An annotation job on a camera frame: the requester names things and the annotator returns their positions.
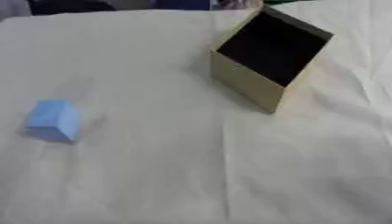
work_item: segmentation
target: open box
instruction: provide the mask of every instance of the open box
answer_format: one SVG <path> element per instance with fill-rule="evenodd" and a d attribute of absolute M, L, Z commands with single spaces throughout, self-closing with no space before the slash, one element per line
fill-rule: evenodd
<path fill-rule="evenodd" d="M 265 6 L 212 50 L 212 76 L 273 113 L 332 36 Z"/>

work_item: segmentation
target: blue cube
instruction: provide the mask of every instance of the blue cube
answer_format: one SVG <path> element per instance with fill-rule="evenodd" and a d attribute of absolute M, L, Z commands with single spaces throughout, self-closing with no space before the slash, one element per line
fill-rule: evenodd
<path fill-rule="evenodd" d="M 38 101 L 27 119 L 26 128 L 46 141 L 74 141 L 81 116 L 74 105 L 65 100 Z"/>

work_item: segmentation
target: white tablecloth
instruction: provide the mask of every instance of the white tablecloth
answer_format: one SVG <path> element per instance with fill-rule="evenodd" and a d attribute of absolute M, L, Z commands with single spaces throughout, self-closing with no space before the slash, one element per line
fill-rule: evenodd
<path fill-rule="evenodd" d="M 1 23 L 0 223 L 389 223 L 392 3 L 279 9 L 336 36 L 275 115 L 209 77 L 249 11 Z M 80 108 L 77 143 L 21 132 L 52 98 Z"/>

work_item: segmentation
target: blue block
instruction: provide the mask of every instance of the blue block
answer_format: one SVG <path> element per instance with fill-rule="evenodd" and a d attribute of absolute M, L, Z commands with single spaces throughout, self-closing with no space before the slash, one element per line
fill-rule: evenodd
<path fill-rule="evenodd" d="M 27 119 L 30 133 L 46 141 L 74 141 L 81 115 L 76 107 L 64 100 L 38 101 Z"/>

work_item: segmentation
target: cardboard box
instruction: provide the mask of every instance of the cardboard box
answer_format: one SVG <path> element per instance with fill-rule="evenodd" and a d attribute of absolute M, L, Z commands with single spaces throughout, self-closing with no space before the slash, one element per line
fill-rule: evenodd
<path fill-rule="evenodd" d="M 273 113 L 332 36 L 265 6 L 212 49 L 212 76 Z"/>

